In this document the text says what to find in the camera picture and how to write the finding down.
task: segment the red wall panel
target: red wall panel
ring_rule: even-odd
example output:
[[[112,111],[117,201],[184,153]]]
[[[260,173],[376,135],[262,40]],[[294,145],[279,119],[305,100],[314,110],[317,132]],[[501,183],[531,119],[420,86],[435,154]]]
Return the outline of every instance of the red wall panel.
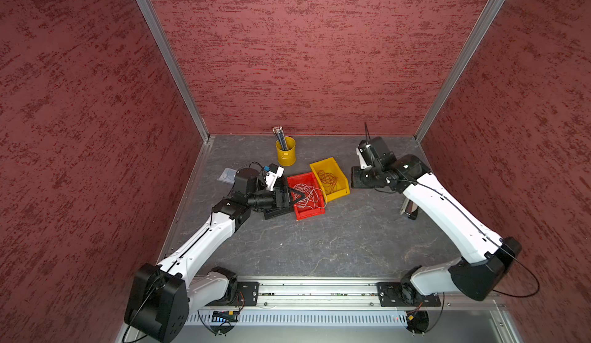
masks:
[[[215,134],[413,135],[487,0],[152,0]]]
[[[135,0],[0,3],[0,341],[112,342],[200,137]]]
[[[528,342],[591,341],[591,0],[506,0],[423,147],[541,281],[508,298]],[[499,290],[527,293],[517,265]]]

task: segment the metal corner post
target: metal corner post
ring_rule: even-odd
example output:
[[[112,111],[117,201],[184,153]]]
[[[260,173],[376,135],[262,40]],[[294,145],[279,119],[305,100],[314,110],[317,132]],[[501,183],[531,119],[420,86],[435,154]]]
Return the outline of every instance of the metal corner post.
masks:
[[[168,253],[172,253],[172,251],[177,248],[177,244],[173,244],[174,238],[178,236],[179,224],[184,222],[183,220],[186,219],[185,211],[187,203],[189,203],[190,198],[193,198],[196,195],[197,188],[199,187],[199,180],[201,179],[203,171],[205,171],[205,167],[207,166],[207,160],[211,154],[211,148],[213,147],[214,140],[214,137],[210,137],[209,141],[203,142],[203,145],[201,146],[201,150],[199,151],[199,155],[197,156],[197,160],[193,166],[193,171],[191,172],[191,176],[188,179],[187,186],[183,191],[183,196],[181,197],[179,206],[177,207],[177,212],[174,214],[173,223],[168,229],[168,234],[166,235],[162,250],[160,251],[160,255],[158,256],[158,260],[156,260],[156,262],[160,262],[162,259],[167,257]]]
[[[462,75],[462,72],[468,65],[470,58],[478,48],[478,45],[484,38],[484,35],[488,31],[488,28],[491,27],[492,22],[494,21],[495,17],[499,13],[499,10],[503,6],[505,0],[488,0],[486,5],[484,6],[480,17],[476,21],[472,32],[468,36],[464,47],[460,51],[459,56],[456,59],[456,62],[452,69],[447,75],[446,80],[443,82],[439,93],[435,97],[431,108],[427,111],[423,122],[418,127],[417,133],[415,134],[416,140],[420,143],[423,138],[425,138],[425,134],[431,127],[431,124],[435,120],[435,117],[443,107],[443,104],[447,100],[447,97],[452,92],[453,87],[455,86],[456,82]]]
[[[160,49],[160,52],[162,53],[162,56],[166,61],[166,65],[168,66],[170,73],[173,75],[174,82],[177,84],[177,88],[179,89],[181,96],[183,96],[183,100],[187,105],[187,109],[191,114],[191,117],[193,118],[195,125],[197,126],[199,134],[201,135],[203,142],[206,143],[209,140],[209,131],[205,126],[203,117],[197,109],[197,104],[195,103],[193,94],[191,93],[191,90],[189,90],[187,81],[183,76],[181,67],[179,66],[179,63],[176,57],[174,56],[173,49],[171,48],[170,43],[168,43],[168,38],[166,37],[164,29],[162,28],[162,25],[158,20],[156,11],[152,6],[152,2],[150,0],[136,1],[138,3],[139,9],[142,11],[142,14],[144,15],[144,19],[146,20],[154,39],[156,40],[156,44],[158,44],[158,48]]]

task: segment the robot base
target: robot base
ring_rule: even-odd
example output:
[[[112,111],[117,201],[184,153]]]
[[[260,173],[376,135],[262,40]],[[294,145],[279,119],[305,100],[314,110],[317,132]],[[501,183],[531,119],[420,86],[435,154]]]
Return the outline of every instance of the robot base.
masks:
[[[239,281],[236,285],[236,297],[230,303],[225,301],[213,301],[208,306],[228,306],[232,305],[237,299],[238,307],[252,307],[256,306],[258,300],[258,282],[257,281]]]
[[[408,300],[403,292],[401,283],[376,283],[381,307],[418,307],[422,302],[424,307],[440,307],[441,301],[437,295],[418,295],[414,301]]]

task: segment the tangled cable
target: tangled cable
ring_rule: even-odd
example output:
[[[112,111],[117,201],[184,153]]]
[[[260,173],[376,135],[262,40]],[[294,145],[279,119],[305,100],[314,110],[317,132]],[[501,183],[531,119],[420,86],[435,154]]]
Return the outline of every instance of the tangled cable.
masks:
[[[295,205],[300,208],[324,208],[325,204],[320,206],[320,201],[323,199],[322,191],[318,188],[314,188],[312,185],[308,184],[296,184],[293,189],[296,191],[301,191],[304,193],[304,198],[297,202]]]
[[[320,170],[318,171],[318,178],[320,179],[322,186],[324,186],[326,194],[332,194],[335,191],[337,182],[335,175],[331,174],[330,172],[326,173],[324,170]]]

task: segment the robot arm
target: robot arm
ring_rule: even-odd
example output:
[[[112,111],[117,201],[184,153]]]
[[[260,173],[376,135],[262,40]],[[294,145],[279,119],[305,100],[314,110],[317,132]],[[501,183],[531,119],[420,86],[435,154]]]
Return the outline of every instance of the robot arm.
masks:
[[[297,200],[290,192],[298,194]],[[237,276],[216,267],[206,277],[193,280],[213,252],[249,218],[251,208],[270,218],[293,211],[303,193],[287,186],[283,168],[271,164],[261,170],[236,173],[230,198],[211,209],[203,226],[158,265],[143,265],[135,274],[124,321],[160,342],[168,343],[180,332],[191,308],[213,301],[235,300]]]
[[[509,270],[521,245],[502,239],[478,221],[445,188],[419,158],[396,159],[376,137],[357,148],[359,166],[351,169],[353,188],[384,188],[405,195],[449,236],[461,258],[431,267],[416,267],[401,281],[401,296],[409,304],[440,292],[462,292],[482,301]]]

